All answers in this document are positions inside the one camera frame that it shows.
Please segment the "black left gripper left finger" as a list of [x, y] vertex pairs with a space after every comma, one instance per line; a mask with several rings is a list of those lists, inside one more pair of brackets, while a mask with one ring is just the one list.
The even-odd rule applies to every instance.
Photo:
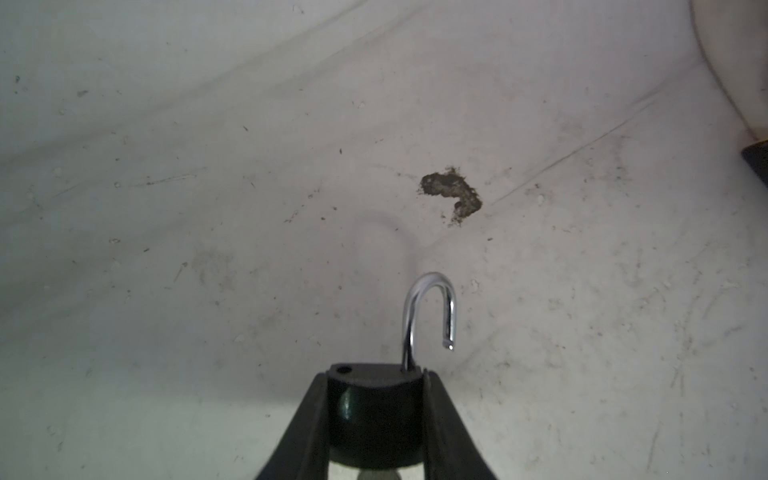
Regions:
[[326, 480], [330, 462], [328, 375], [315, 376], [257, 480]]

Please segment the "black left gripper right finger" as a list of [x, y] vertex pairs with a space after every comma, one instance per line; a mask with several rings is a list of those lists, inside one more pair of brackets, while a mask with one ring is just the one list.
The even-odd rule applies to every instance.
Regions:
[[496, 480], [448, 392], [433, 371], [423, 375], [424, 477], [427, 480]]

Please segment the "dark grey padlock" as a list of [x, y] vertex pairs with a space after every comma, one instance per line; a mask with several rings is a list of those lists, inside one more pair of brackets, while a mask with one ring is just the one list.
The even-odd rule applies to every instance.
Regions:
[[416, 320], [423, 297], [443, 298], [442, 345], [455, 346], [456, 294], [442, 273], [420, 276], [403, 306], [397, 364], [338, 363], [328, 370], [331, 459], [361, 470], [393, 470], [423, 461], [423, 376], [415, 359]]

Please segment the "dark putty stain lump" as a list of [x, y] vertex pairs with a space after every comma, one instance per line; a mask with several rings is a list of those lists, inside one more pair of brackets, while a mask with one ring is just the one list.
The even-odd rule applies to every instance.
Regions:
[[419, 193], [454, 199], [451, 224], [460, 226], [463, 221], [478, 212], [483, 201], [476, 189], [471, 187], [466, 178], [455, 167], [447, 167], [443, 172], [434, 172], [423, 176], [419, 182]]

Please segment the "white knit work glove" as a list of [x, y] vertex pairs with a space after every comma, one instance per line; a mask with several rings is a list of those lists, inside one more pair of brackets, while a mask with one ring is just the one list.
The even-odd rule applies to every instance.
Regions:
[[756, 140], [767, 138], [767, 0], [692, 0], [703, 55]]

